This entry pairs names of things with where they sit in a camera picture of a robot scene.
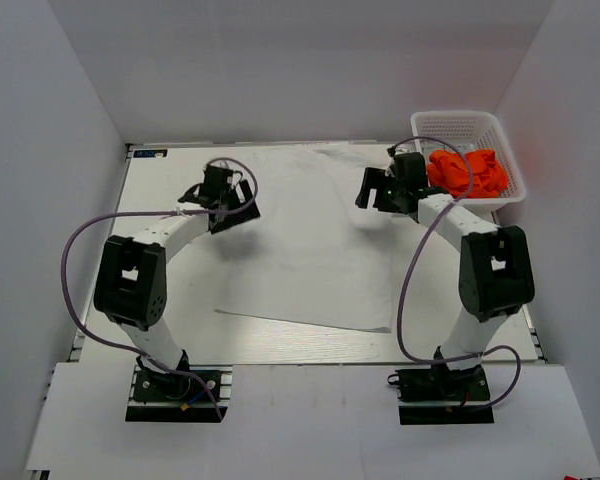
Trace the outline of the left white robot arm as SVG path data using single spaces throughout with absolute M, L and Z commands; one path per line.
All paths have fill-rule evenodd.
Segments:
M 104 245 L 94 293 L 95 309 L 125 332 L 139 366 L 154 372 L 157 387 L 179 399 L 191 387 L 186 351 L 174 340 L 164 313 L 167 266 L 200 237 L 260 217 L 258 185 L 241 162 L 220 157 L 207 162 L 201 183 L 179 199 L 173 214 L 133 236 L 113 235 Z

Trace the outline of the blue table label sticker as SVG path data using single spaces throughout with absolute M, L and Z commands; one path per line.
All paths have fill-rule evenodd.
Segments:
M 134 158 L 164 158 L 167 155 L 167 149 L 139 149 L 133 151 Z

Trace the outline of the orange t shirt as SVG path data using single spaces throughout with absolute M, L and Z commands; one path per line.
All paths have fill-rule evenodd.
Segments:
M 478 149 L 467 152 L 465 157 L 470 170 L 460 155 L 445 150 L 433 151 L 426 166 L 430 184 L 459 197 L 468 190 L 470 178 L 473 178 L 469 198 L 496 198 L 508 188 L 508 175 L 494 150 Z

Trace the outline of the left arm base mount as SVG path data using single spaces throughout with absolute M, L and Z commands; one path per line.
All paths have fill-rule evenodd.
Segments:
M 216 412 L 204 388 L 191 378 L 161 374 L 136 366 L 131 380 L 125 421 L 128 423 L 220 423 L 230 401 L 231 367 L 190 367 L 211 391 Z

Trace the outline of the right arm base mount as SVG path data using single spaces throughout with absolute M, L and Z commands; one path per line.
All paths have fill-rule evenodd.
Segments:
M 387 377 L 397 390 L 402 426 L 493 424 L 491 394 L 481 366 L 468 372 L 443 365 L 396 370 Z

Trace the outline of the white plastic basket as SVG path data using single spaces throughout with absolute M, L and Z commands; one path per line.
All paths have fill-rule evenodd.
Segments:
M 526 197 L 523 176 L 498 119 L 491 113 L 474 110 L 416 112 L 411 116 L 415 136 L 435 137 L 463 153 L 491 149 L 508 176 L 507 188 L 495 198 L 470 198 L 460 204 L 478 215 L 487 215 Z

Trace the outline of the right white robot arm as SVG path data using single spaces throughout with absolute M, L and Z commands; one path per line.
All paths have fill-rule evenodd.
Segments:
M 518 226 L 486 221 L 458 197 L 429 184 L 420 153 L 397 154 L 386 168 L 365 169 L 355 204 L 384 213 L 408 216 L 426 231 L 411 257 L 401 286 L 396 323 L 404 320 L 406 294 L 427 242 L 438 235 L 459 254 L 458 295 L 462 308 L 451 333 L 433 358 L 412 355 L 404 339 L 401 353 L 417 365 L 439 366 L 431 374 L 433 390 L 452 399 L 468 385 L 465 371 L 492 353 L 490 342 L 511 316 L 535 296 L 528 243 Z

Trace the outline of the white t shirt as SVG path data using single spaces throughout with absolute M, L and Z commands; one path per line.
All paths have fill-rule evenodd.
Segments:
M 374 160 L 332 149 L 241 156 L 259 219 L 217 238 L 226 264 L 217 311 L 368 332 L 392 323 L 390 218 L 355 204 Z

